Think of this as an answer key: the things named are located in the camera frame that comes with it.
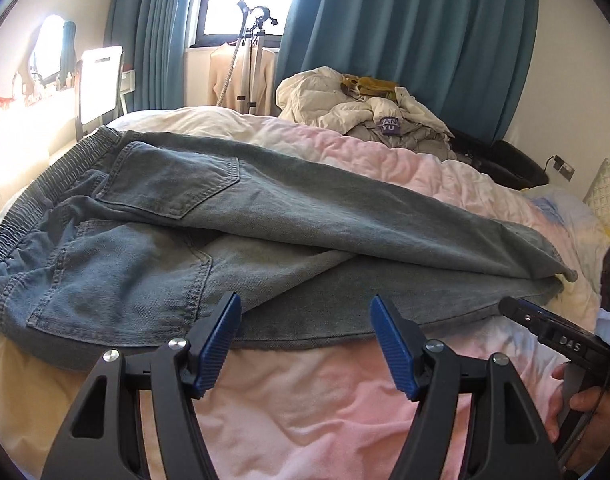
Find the person's right hand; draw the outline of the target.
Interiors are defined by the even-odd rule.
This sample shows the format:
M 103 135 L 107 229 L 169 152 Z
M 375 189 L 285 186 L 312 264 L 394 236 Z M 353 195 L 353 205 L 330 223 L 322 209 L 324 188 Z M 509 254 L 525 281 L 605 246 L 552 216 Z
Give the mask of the person's right hand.
M 564 380 L 567 363 L 552 370 L 551 377 Z M 544 428 L 550 441 L 558 440 L 560 427 L 559 412 L 563 408 L 563 385 L 558 385 L 549 400 Z M 577 479 L 585 479 L 588 472 L 597 465 L 610 447 L 610 388 L 602 392 L 600 387 L 591 387 L 574 394 L 568 401 L 572 410 L 590 413 L 592 416 L 579 439 L 574 453 L 567 460 L 565 472 L 571 472 Z

